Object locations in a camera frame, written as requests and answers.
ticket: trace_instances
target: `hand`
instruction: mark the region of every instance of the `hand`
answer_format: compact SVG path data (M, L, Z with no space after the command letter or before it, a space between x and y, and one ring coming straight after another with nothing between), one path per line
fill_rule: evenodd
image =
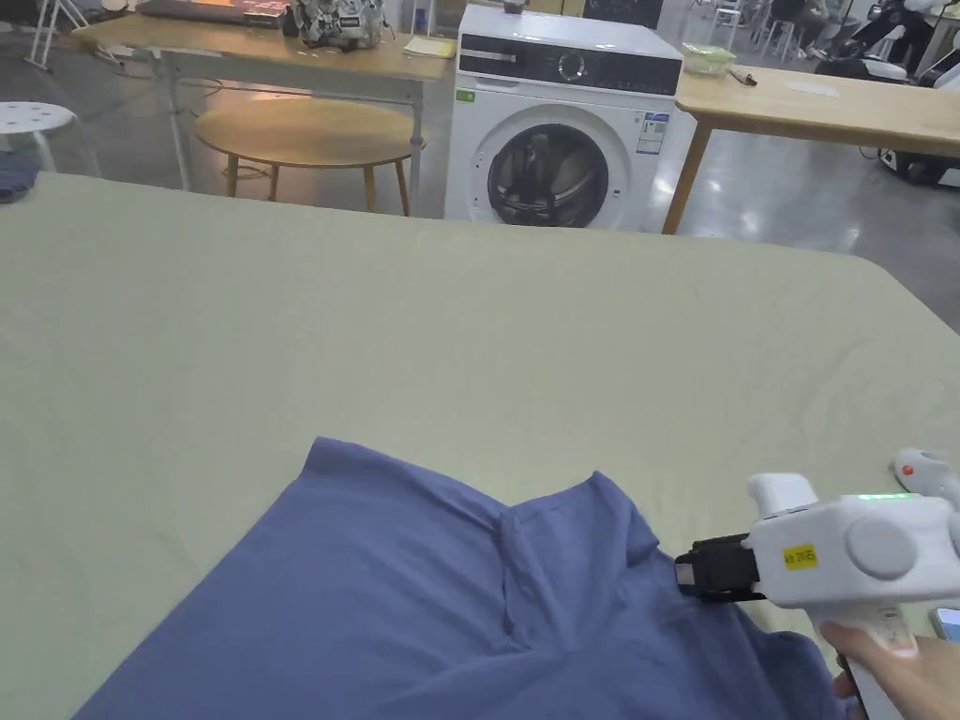
M918 637L920 654L901 658L856 628L826 622L820 633L874 676L903 720L960 720L960 643ZM833 694L840 698L856 695L847 673L834 679Z

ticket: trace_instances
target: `person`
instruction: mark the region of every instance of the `person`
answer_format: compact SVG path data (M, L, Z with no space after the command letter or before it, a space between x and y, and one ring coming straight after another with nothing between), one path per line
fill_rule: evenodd
M907 75L915 75L920 66L920 60L926 52L926 46L930 44L933 38L933 28L928 19L929 14L936 15L942 8L931 8L927 13L904 11L903 13L903 35L894 40L890 46L890 54L887 59L895 65L901 64L906 60L903 69Z
M825 0L773 0L770 16L774 20L792 22L801 52L811 57L813 43L828 23Z
M920 654L901 658L857 628L827 622L820 634L841 655L874 676L903 720L960 720L960 643L918 637ZM833 692L841 698L856 695L846 672L834 680Z

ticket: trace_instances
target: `plastic container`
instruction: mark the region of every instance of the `plastic container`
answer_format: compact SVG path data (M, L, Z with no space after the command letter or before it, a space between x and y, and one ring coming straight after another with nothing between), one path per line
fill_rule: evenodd
M736 60L730 50L716 45L685 42L681 52L684 54L684 72L698 75L726 75Z

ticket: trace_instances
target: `laptop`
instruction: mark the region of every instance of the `laptop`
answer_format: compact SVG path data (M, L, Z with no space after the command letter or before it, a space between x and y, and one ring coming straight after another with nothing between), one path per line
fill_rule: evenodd
M150 17L279 28L285 0L145 0L136 11Z

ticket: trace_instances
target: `washing machine control panel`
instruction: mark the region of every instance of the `washing machine control panel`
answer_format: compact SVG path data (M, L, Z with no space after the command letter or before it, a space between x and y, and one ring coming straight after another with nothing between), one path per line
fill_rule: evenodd
M673 96L682 61L463 35L460 70L501 78Z

